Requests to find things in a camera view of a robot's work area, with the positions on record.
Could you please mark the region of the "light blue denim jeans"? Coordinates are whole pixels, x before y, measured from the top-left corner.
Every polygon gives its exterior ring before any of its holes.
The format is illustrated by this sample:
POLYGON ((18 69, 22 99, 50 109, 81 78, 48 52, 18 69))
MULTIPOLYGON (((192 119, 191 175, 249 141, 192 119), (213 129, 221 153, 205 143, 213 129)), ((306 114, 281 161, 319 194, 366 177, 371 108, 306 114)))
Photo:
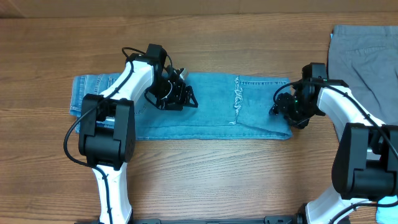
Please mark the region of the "light blue denim jeans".
POLYGON ((292 132, 281 115, 271 115, 275 91, 288 78, 227 73, 191 73, 197 108, 162 111, 140 98, 135 108, 136 138, 158 140, 286 140, 292 132))

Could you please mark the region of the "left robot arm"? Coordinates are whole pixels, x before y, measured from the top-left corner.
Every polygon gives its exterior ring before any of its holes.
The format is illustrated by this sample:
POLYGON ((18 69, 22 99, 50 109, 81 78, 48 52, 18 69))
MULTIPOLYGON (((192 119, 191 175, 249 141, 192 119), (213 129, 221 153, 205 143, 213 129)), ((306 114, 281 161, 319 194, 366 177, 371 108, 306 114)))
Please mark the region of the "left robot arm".
POLYGON ((78 149, 92 168, 99 189, 101 214, 98 223, 132 223, 127 192, 127 163, 136 144, 134 106, 151 93, 159 110, 196 108, 193 88, 185 83, 187 71, 165 65, 167 51, 149 44, 145 52, 133 49, 126 55, 118 79, 98 95, 83 97, 78 149))

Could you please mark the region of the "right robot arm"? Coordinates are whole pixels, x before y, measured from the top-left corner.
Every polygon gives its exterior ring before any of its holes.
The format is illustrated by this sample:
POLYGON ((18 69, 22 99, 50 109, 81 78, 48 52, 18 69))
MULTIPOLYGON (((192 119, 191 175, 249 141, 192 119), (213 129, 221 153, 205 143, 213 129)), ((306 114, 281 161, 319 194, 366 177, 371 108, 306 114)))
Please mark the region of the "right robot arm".
POLYGON ((380 203, 397 195, 397 126, 385 124, 357 101, 348 84, 329 78, 324 63, 303 67, 302 78, 289 83, 294 94, 279 88, 273 96, 273 115, 303 129, 311 117, 328 116, 339 146, 332 165, 332 184, 316 200, 292 216, 266 217, 265 223, 349 223, 359 207, 391 208, 380 203))

